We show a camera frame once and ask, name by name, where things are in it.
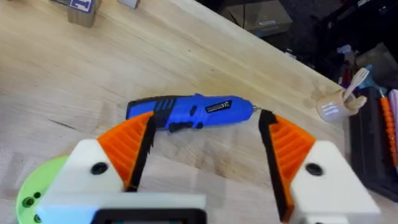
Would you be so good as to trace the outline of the white orange right gripper right finger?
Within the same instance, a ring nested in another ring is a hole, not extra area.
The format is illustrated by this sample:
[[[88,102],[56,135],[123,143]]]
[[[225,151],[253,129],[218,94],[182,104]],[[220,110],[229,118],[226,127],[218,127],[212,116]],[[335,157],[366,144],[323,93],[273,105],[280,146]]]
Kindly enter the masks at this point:
[[[380,208],[330,141],[261,110],[264,144],[282,223],[374,223]]]

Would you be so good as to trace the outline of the white orange right gripper left finger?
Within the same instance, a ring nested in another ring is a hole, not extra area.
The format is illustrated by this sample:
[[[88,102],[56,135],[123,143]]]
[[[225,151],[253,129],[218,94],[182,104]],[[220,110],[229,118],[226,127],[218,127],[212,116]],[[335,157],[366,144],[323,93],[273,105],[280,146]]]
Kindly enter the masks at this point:
[[[152,111],[129,118],[72,150],[45,196],[135,191],[156,131]]]

